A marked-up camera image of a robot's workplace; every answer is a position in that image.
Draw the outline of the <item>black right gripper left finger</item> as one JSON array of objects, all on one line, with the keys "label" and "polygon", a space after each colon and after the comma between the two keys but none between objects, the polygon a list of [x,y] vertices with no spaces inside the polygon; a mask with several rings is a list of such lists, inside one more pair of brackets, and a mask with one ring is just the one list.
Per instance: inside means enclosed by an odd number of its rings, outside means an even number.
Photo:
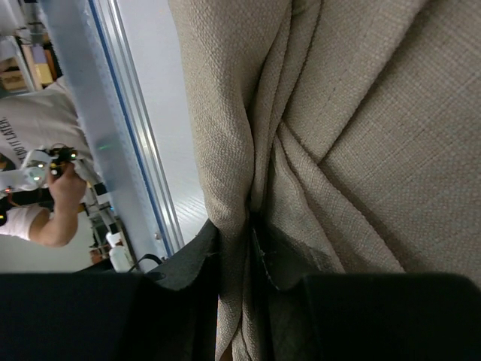
[{"label": "black right gripper left finger", "polygon": [[152,271],[1,276],[3,360],[212,360],[218,231]]}]

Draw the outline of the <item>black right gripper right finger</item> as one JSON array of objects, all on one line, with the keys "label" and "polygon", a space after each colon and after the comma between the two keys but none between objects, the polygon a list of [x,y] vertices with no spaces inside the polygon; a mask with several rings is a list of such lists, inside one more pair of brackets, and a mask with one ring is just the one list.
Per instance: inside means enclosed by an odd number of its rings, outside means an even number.
[{"label": "black right gripper right finger", "polygon": [[283,235],[250,221],[263,360],[478,360],[480,291],[447,273],[333,274],[310,267]]}]

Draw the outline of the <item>beige cloth napkin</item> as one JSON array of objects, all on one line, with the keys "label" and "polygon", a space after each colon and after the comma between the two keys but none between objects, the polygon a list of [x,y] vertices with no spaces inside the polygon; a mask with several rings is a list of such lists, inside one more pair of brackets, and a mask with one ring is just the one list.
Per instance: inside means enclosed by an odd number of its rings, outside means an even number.
[{"label": "beige cloth napkin", "polygon": [[172,1],[221,235],[216,358],[258,360],[248,220],[332,273],[480,281],[478,1]]}]

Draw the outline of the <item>white plastic bottle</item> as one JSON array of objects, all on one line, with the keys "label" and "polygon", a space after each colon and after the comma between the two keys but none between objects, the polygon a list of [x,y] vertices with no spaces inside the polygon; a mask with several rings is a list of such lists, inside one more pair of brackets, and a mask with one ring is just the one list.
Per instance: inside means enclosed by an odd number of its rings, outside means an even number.
[{"label": "white plastic bottle", "polygon": [[106,240],[110,246],[109,259],[116,272],[129,272],[134,265],[129,250],[122,243],[122,235],[120,232],[106,234]]}]

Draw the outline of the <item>white teleoperation leader device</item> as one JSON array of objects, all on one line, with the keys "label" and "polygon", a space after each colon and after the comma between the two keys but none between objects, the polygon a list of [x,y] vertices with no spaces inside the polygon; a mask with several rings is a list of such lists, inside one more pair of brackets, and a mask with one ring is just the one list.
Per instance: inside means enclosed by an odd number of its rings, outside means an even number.
[{"label": "white teleoperation leader device", "polygon": [[1,197],[47,187],[48,174],[62,175],[65,164],[79,159],[73,147],[30,150],[19,166],[1,156]]}]

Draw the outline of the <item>person in white shirt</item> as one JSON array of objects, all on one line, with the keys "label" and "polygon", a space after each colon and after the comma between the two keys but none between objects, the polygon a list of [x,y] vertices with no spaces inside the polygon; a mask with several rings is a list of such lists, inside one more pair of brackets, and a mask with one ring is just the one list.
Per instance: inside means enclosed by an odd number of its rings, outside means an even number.
[{"label": "person in white shirt", "polygon": [[65,77],[1,100],[1,234],[47,247],[75,236],[92,155]]}]

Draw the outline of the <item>aluminium front mounting rail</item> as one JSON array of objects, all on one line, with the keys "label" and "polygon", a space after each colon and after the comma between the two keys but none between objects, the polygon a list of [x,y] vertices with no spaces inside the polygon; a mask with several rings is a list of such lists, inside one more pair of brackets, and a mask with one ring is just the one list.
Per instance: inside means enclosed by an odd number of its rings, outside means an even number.
[{"label": "aluminium front mounting rail", "polygon": [[155,218],[155,238],[163,246],[166,256],[170,257],[183,247],[183,236],[119,6],[116,1],[91,1],[89,6]]}]

